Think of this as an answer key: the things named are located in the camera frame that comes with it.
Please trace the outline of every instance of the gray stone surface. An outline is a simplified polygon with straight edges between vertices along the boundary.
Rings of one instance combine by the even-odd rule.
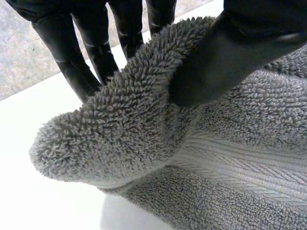
[[[211,0],[178,0],[176,17]],[[119,44],[113,14],[108,7],[111,46]],[[147,8],[143,0],[143,32],[148,31]],[[87,59],[78,30],[76,34]],[[37,84],[59,72],[49,50],[32,29],[31,23],[0,1],[0,100]]]

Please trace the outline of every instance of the gray towel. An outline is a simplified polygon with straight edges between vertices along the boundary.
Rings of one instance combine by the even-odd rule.
[[[179,108],[169,81],[212,22],[166,27],[88,103],[46,123],[30,150],[36,169],[177,230],[306,230],[307,46],[217,101]]]

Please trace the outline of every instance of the towel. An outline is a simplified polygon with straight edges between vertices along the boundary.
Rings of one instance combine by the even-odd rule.
[[[164,28],[79,110],[47,122],[35,168],[176,230],[307,229],[307,46],[214,102],[179,108],[170,79],[213,20]]]

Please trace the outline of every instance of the white table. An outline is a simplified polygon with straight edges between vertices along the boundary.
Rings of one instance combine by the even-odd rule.
[[[222,10],[223,1],[215,0],[175,22]],[[143,37],[148,41],[149,32]],[[123,68],[120,46],[112,52]],[[121,197],[45,178],[31,165],[28,151],[38,128],[80,105],[61,73],[0,102],[0,230],[171,230]]]

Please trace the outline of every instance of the white surface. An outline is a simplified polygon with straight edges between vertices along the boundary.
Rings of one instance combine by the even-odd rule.
[[[176,22],[217,16],[222,9],[223,1],[215,0]],[[149,32],[143,36],[148,41]],[[120,46],[112,51],[123,68],[126,61]],[[0,230],[170,230],[121,197],[106,196],[93,186],[45,178],[31,165],[28,151],[38,128],[80,105],[62,74],[0,102]]]

